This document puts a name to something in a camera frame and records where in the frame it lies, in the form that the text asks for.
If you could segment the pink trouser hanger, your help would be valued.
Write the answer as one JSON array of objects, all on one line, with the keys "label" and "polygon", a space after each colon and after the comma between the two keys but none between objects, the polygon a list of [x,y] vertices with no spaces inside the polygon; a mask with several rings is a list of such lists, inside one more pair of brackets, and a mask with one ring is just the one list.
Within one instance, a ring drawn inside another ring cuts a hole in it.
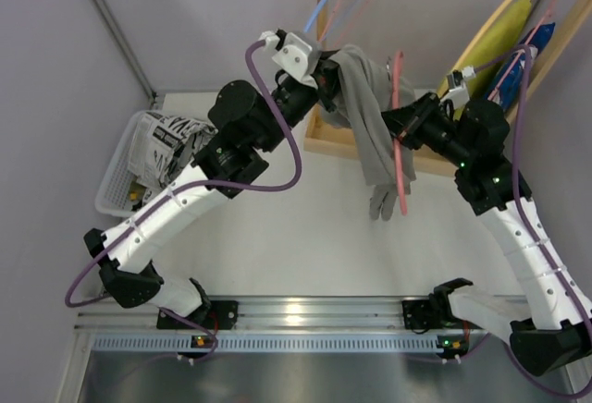
[{"label": "pink trouser hanger", "polygon": [[[400,79],[403,67],[404,54],[402,50],[398,50],[392,62],[392,93],[391,93],[391,107],[396,110],[400,107]],[[403,216],[408,213],[408,206],[406,201],[406,193],[404,186],[404,173],[402,168],[402,153],[401,143],[397,138],[393,140],[393,155],[394,155],[394,171],[396,175],[397,192],[399,197],[400,211]]]}]

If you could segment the grey trousers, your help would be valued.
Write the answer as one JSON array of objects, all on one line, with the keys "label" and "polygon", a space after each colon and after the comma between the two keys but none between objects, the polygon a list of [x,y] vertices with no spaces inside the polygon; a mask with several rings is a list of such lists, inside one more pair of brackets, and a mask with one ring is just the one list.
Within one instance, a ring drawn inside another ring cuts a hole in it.
[{"label": "grey trousers", "polygon": [[373,61],[354,44],[342,46],[329,60],[338,65],[340,92],[336,110],[320,110],[334,128],[352,131],[365,183],[373,188],[369,216],[388,221],[399,198],[394,143],[382,114],[392,109],[393,83],[387,66]]}]

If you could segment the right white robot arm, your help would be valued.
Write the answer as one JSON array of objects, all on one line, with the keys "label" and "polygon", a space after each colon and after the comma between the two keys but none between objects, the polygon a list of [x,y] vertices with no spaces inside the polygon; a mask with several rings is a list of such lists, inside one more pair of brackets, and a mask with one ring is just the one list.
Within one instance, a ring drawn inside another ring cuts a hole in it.
[{"label": "right white robot arm", "polygon": [[590,356],[591,301],[553,247],[531,189],[503,153],[510,125],[502,108],[471,100],[454,120],[445,105],[430,92],[382,118],[404,147],[427,147],[455,166],[457,190],[498,243],[525,302],[491,296],[457,278],[433,289],[433,313],[444,324],[466,321],[487,330],[534,376]]}]

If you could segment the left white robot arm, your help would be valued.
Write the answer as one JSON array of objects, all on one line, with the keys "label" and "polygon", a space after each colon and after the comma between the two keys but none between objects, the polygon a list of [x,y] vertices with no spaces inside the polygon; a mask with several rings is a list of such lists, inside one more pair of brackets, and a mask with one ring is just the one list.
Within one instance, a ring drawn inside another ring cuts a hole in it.
[{"label": "left white robot arm", "polygon": [[[302,158],[292,130],[318,102],[338,93],[338,66],[329,58],[321,55],[311,87],[285,70],[277,73],[272,92],[242,79],[226,84],[208,113],[216,134],[174,181],[125,222],[85,235],[105,291],[121,308],[150,304],[195,322],[209,312],[199,282],[165,273],[154,256],[189,224],[243,191],[281,192],[300,180]],[[292,178],[276,186],[256,184],[269,167],[263,153],[282,142],[294,160]]]}]

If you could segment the blue patterned trousers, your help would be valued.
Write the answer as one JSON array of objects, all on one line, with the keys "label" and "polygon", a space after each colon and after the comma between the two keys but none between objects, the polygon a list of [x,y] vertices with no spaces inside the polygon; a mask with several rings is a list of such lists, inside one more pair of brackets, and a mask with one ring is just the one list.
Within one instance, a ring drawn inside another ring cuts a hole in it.
[{"label": "blue patterned trousers", "polygon": [[[550,22],[530,30],[520,41],[529,47],[531,63],[547,47],[555,31],[556,23]],[[484,99],[498,104],[504,112],[513,105],[521,90],[524,70],[524,51],[513,53],[501,66],[483,95]]]}]

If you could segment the green trousers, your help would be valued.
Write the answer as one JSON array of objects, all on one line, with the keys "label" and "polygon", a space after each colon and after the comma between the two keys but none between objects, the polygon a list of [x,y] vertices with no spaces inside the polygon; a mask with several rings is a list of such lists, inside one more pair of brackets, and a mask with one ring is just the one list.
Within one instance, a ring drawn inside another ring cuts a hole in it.
[{"label": "green trousers", "polygon": [[[530,0],[513,0],[497,10],[482,26],[465,51],[458,58],[451,70],[462,70],[467,66],[475,68],[489,63],[494,58],[507,53],[517,42],[526,20],[532,9]],[[489,83],[498,72],[500,64],[488,67],[475,75],[468,82],[468,91],[471,98],[480,97],[486,93]],[[448,90],[447,78],[441,81],[437,95],[443,96]]]}]

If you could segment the pink hanger right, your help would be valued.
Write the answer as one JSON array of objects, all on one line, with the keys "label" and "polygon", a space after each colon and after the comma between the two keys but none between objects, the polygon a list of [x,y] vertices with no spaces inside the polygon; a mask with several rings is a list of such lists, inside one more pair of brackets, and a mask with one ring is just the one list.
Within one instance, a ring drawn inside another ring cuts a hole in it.
[{"label": "pink hanger right", "polygon": [[525,70],[519,96],[507,111],[508,115],[515,114],[519,105],[525,105],[528,96],[534,92],[539,83],[546,77],[557,58],[591,13],[591,0],[577,0],[572,5],[569,13],[560,17],[557,8],[557,4],[560,1],[548,0],[537,23],[532,26],[532,29],[537,29],[542,24],[556,23],[552,38],[547,47],[537,56],[535,62],[531,63],[528,46],[525,49],[520,47],[515,51],[524,51],[526,58]]}]

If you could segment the black white printed cloth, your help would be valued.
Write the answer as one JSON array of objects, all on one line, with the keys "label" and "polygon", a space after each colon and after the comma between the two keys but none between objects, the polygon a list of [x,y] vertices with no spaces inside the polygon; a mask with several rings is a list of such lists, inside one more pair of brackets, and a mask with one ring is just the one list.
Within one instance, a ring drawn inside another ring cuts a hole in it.
[{"label": "black white printed cloth", "polygon": [[145,187],[142,207],[171,184],[215,134],[214,126],[193,117],[144,112],[128,159],[133,181]]}]

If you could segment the yellow cloth in basket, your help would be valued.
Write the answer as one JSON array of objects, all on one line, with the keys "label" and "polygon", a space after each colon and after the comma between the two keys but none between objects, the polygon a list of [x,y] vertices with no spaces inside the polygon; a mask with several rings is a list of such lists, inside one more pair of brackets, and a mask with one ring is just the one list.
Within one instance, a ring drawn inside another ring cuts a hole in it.
[{"label": "yellow cloth in basket", "polygon": [[144,196],[145,187],[133,181],[129,186],[129,202],[133,212],[142,207],[142,199]]}]

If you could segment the white plastic basket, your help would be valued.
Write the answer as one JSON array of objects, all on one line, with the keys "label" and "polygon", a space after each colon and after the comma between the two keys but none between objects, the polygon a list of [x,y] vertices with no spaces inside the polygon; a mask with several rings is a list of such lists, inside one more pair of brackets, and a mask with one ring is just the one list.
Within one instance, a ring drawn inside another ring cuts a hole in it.
[{"label": "white plastic basket", "polygon": [[100,214],[116,218],[132,215],[129,188],[134,175],[128,170],[128,159],[135,128],[143,114],[144,111],[139,111],[129,119],[107,166],[94,199],[95,209]]}]

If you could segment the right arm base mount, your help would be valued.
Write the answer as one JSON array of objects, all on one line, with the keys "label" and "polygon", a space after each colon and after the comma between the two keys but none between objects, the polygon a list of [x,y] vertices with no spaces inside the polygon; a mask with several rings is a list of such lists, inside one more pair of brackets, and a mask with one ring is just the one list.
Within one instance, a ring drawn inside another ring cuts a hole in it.
[{"label": "right arm base mount", "polygon": [[404,327],[414,332],[436,329],[479,329],[479,326],[465,323],[434,305],[429,299],[405,299],[401,302]]}]

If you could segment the aluminium rail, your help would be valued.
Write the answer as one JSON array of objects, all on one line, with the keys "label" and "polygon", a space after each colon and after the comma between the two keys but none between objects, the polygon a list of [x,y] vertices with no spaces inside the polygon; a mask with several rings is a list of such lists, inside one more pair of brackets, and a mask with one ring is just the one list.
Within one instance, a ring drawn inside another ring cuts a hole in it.
[{"label": "aluminium rail", "polygon": [[[419,331],[435,329],[424,297],[217,297],[203,326],[222,331],[371,329]],[[121,308],[106,299],[77,311],[74,327],[81,331],[130,332],[179,330],[162,311],[149,304]]]}]

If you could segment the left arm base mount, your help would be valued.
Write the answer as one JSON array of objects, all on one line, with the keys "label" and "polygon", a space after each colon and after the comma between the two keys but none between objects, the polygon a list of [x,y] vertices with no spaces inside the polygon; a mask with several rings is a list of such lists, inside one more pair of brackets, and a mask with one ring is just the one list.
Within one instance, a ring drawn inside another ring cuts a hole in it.
[{"label": "left arm base mount", "polygon": [[[208,330],[233,329],[239,315],[239,303],[236,300],[214,299],[208,309],[198,309],[186,317],[186,320],[198,324]],[[159,312],[156,328],[160,330],[184,330],[192,329],[192,326],[180,322]]]}]

